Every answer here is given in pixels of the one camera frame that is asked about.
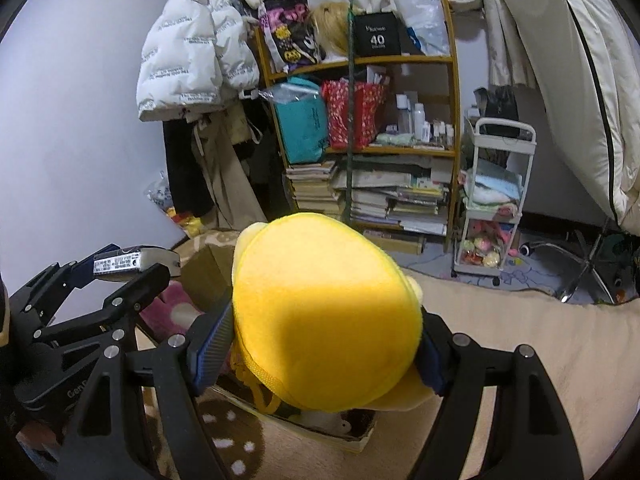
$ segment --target plush toy strap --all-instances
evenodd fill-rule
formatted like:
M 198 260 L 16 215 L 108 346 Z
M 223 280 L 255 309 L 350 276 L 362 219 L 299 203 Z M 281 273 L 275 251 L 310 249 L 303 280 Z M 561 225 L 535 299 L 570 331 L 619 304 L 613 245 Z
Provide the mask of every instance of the plush toy strap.
M 264 413 L 265 415 L 273 415 L 273 413 L 275 413 L 276 410 L 280 407 L 280 403 L 282 402 L 282 400 L 277 395 L 272 394 L 271 402 L 269 403 L 269 405 L 267 406 L 265 404 L 264 397 L 262 396 L 262 390 L 260 389 L 260 381 L 258 381 L 256 376 L 253 375 L 244 364 L 236 341 L 234 341 L 231 345 L 230 364 L 231 369 L 236 374 L 238 380 L 242 381 L 245 386 L 251 388 L 251 393 L 254 396 L 254 404 L 258 411 L 260 413 Z

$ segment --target yellow plush toy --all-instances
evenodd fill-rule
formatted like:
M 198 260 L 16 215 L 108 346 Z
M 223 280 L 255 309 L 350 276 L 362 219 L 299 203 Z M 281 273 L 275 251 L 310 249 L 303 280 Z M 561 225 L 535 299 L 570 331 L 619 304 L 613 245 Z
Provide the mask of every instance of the yellow plush toy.
M 409 410 L 433 391 L 414 365 L 422 291 L 365 237 L 323 215 L 253 224 L 234 255 L 232 368 L 273 413 Z M 265 405 L 258 382 L 272 393 Z

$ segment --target black box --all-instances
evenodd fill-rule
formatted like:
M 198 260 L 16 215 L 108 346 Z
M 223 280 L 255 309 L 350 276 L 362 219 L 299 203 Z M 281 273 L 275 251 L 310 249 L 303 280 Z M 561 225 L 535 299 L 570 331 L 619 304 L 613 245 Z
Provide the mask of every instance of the black box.
M 392 12 L 355 17 L 356 52 L 361 57 L 399 56 L 398 19 Z

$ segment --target bookshelf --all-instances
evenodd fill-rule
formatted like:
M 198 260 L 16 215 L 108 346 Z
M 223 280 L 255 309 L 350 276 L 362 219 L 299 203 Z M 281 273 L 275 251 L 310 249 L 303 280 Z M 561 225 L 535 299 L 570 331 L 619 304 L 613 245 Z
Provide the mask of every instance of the bookshelf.
M 449 48 L 450 55 L 449 56 L 423 56 L 423 55 L 412 55 L 412 56 L 375 56 L 375 57 L 357 57 L 355 62 L 356 65 L 367 65 L 367 64 L 376 64 L 376 65 L 391 65 L 391 64 L 403 64 L 403 63 L 411 63 L 411 64 L 440 64 L 447 67 L 447 76 L 448 76 L 448 94 L 446 95 L 430 95 L 427 96 L 425 101 L 427 102 L 435 102 L 439 104 L 445 104 L 449 107 L 449 123 L 453 124 L 454 127 L 454 146 L 452 150 L 433 150 L 433 149 L 418 149 L 418 148 L 404 148 L 399 146 L 367 146 L 366 148 L 360 150 L 354 150 L 354 153 L 361 153 L 364 155 L 421 155 L 421 156 L 432 156 L 432 157 L 442 157 L 442 158 L 451 158 L 453 159 L 453 170 L 451 172 L 451 181 L 450 181 L 450 193 L 449 193 L 449 205 L 447 211 L 447 229 L 445 235 L 444 247 L 445 250 L 448 251 L 450 247 L 450 242 L 452 240 L 452 235 L 454 231 L 454 216 L 456 209 L 456 202 L 458 201 L 458 171 L 460 169 L 460 137 L 462 134 L 461 131 L 461 105 L 460 105 L 460 80 L 458 77 L 458 55 L 456 52 L 456 40 L 455 33 L 453 27 L 453 20 L 451 17 L 451 8 L 448 0 L 442 0 L 442 7 L 444 10 L 445 22 L 447 25 L 447 33 L 449 36 Z M 319 75 L 319 73 L 332 70 L 332 69 L 341 69 L 346 68 L 348 66 L 347 61 L 338 61 L 332 63 L 321 63 L 312 66 L 305 66 L 303 68 L 299 68 L 297 70 L 292 70 L 289 73 L 274 73 L 271 69 L 271 56 L 267 49 L 266 44 L 264 43 L 264 36 L 262 31 L 258 27 L 256 29 L 256 43 L 258 49 L 258 56 L 260 62 L 260 70 L 262 72 L 262 76 L 264 78 L 264 83 L 267 87 L 273 86 L 276 83 L 285 80 L 288 77 L 295 75 L 303 75 L 314 73 Z M 276 135 L 278 137 L 278 148 L 280 151 L 280 156 L 284 163 L 285 168 L 289 167 L 289 161 L 287 160 L 287 154 L 284 150 L 284 144 L 282 142 L 282 134 L 280 133 L 280 125 L 276 120 L 276 112 L 271 105 L 271 114 L 274 117 L 274 129 L 276 131 Z M 335 150 L 333 148 L 327 148 L 325 153 L 327 155 L 345 153 L 346 150 Z M 368 222 L 354 222 L 355 226 L 361 228 L 369 228 L 369 229 L 377 229 L 377 230 L 392 230 L 399 231 L 403 230 L 400 226 L 388 225 L 388 224 L 373 224 Z

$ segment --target red patterned gift bag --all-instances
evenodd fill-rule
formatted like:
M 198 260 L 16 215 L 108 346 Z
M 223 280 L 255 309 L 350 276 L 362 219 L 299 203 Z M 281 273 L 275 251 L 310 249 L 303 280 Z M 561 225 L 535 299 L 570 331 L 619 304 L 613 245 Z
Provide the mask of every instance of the red patterned gift bag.
M 332 148 L 346 148 L 348 142 L 347 116 L 349 110 L 349 83 L 325 81 L 322 97 L 329 119 L 329 143 Z M 356 82 L 353 139 L 355 148 L 368 146 L 378 134 L 378 111 L 386 99 L 386 86 Z

